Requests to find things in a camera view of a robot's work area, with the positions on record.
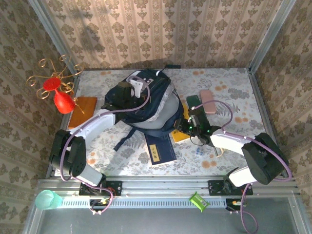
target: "small green toy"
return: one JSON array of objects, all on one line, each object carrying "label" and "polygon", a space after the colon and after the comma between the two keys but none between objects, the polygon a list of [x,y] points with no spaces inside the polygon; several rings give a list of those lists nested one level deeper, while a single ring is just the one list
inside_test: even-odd
[{"label": "small green toy", "polygon": [[198,193],[196,192],[191,198],[190,201],[196,205],[201,212],[206,209],[207,206],[209,206],[209,202],[205,201]]}]

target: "floral tablecloth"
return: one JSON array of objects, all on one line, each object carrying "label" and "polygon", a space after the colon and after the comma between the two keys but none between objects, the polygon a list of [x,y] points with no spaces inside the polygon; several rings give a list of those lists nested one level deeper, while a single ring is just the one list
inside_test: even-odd
[{"label": "floral tablecloth", "polygon": [[[98,110],[104,104],[108,90],[132,72],[133,70],[83,72],[76,96],[97,97]],[[201,89],[210,89],[215,100],[229,104],[234,113],[232,123],[226,128],[229,132],[250,136],[264,131],[247,69],[174,69],[165,70],[165,73],[172,79],[183,102],[187,96],[199,95]],[[221,126],[228,121],[230,113],[220,104],[216,104],[216,107],[217,113],[208,115],[208,120],[212,125]],[[212,147],[196,146],[190,140],[181,143],[174,143],[172,140],[177,160],[152,166],[144,134],[141,132],[136,131],[118,152],[113,150],[129,131],[130,127],[122,122],[104,131],[87,148],[87,162],[108,176],[225,175],[235,167],[247,165],[244,157],[237,153],[226,151],[217,158]]]}]

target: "wall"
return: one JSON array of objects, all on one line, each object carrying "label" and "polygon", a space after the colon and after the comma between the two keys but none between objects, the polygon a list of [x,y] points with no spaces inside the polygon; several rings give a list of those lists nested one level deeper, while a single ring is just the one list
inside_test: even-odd
[{"label": "wall", "polygon": [[258,71],[277,140],[312,220],[312,1],[297,0]]},{"label": "wall", "polygon": [[45,177],[51,142],[60,126],[61,115],[52,99],[38,99],[36,89],[26,85],[32,74],[51,74],[51,67],[38,67],[38,61],[45,57],[57,60],[59,54],[28,1],[1,0],[1,234],[21,233],[33,189],[37,180]]},{"label": "wall", "polygon": [[77,63],[248,67],[281,1],[43,0]]}]

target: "navy blue backpack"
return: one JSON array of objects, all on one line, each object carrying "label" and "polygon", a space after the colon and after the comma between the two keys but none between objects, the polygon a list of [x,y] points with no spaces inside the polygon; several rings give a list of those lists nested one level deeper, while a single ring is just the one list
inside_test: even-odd
[{"label": "navy blue backpack", "polygon": [[[179,66],[166,66],[165,68],[177,68]],[[174,130],[174,123],[183,116],[183,106],[176,90],[171,84],[170,78],[163,70],[145,69],[132,73],[130,76],[138,76],[144,79],[150,88],[150,102],[143,109],[126,112],[124,123],[132,126],[132,130],[114,148],[117,151],[120,146],[138,130],[154,137],[165,137]],[[117,86],[108,91],[105,96],[105,105],[113,103]],[[147,89],[141,91],[141,95],[147,96]]]}]

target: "green cup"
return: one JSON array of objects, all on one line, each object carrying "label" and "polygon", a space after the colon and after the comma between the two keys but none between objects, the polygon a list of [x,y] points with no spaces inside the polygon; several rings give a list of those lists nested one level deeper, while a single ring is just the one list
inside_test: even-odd
[{"label": "green cup", "polygon": [[35,205],[40,210],[52,210],[62,204],[63,198],[51,190],[43,190],[35,200]]}]

